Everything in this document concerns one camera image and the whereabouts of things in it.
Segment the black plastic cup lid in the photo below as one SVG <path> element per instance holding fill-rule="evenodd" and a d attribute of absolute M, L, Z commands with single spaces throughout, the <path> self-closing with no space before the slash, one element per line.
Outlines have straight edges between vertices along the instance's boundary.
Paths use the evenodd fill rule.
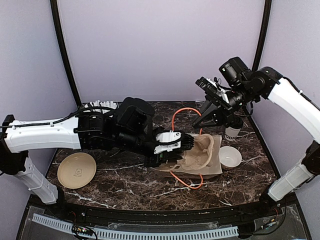
<path fill-rule="evenodd" d="M 230 127 L 233 129 L 241 129 L 244 125 L 242 118 L 236 117 L 233 122 L 230 124 Z"/>

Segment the white paper coffee cup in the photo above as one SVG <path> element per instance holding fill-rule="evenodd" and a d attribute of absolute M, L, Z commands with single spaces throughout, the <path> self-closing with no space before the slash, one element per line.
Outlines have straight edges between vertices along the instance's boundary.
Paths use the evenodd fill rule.
<path fill-rule="evenodd" d="M 228 128 L 225 128 L 224 139 L 229 142 L 233 142 L 237 138 L 240 130 L 241 130 L 241 128 L 234 128 L 231 126 L 229 126 Z"/>

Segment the brown pulp cup carrier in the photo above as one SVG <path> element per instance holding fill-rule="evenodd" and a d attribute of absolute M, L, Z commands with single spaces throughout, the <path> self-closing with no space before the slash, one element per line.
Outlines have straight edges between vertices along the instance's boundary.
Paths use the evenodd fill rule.
<path fill-rule="evenodd" d="M 201 170 L 210 164 L 215 140 L 209 134 L 201 134 L 194 137 L 194 146 L 182 154 L 178 164 L 186 171 Z"/>

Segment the white cream bear paper bag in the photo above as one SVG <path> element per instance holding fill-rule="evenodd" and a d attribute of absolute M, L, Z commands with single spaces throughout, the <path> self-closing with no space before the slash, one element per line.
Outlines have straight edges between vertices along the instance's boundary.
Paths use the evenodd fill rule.
<path fill-rule="evenodd" d="M 221 135 L 211 135 L 202 133 L 192 133 L 194 147 L 182 153 L 182 159 L 167 161 L 158 167 L 152 167 L 152 171 L 157 175 L 166 178 L 175 178 L 189 189 L 197 190 L 201 188 L 205 179 L 216 177 L 223 173 L 219 157 L 222 143 Z M 200 178 L 200 184 L 187 184 L 182 179 Z"/>

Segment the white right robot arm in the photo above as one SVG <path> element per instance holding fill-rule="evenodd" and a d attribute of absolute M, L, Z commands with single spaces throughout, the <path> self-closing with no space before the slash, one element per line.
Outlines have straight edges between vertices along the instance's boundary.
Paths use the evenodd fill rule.
<path fill-rule="evenodd" d="M 275 202 L 320 174 L 320 109 L 289 78 L 271 67 L 252 71 L 236 56 L 225 62 L 219 71 L 228 88 L 205 77 L 195 82 L 205 93 L 201 115 L 192 123 L 195 129 L 229 127 L 235 122 L 235 112 L 264 98 L 291 115 L 313 138 L 304 157 L 260 196 L 255 213 L 266 217 L 274 210 Z"/>

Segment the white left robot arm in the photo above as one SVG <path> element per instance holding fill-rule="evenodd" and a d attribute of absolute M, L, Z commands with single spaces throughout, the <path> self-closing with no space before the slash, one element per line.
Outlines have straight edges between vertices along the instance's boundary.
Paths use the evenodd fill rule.
<path fill-rule="evenodd" d="M 0 127 L 0 170 L 22 181 L 58 217 L 67 218 L 71 208 L 64 202 L 64 192 L 36 168 L 29 151 L 118 148 L 143 155 L 147 167 L 157 167 L 180 157 L 187 135 L 154 128 L 154 115 L 148 102 L 132 97 L 112 107 L 88 104 L 60 119 L 24 122 L 10 114 Z"/>

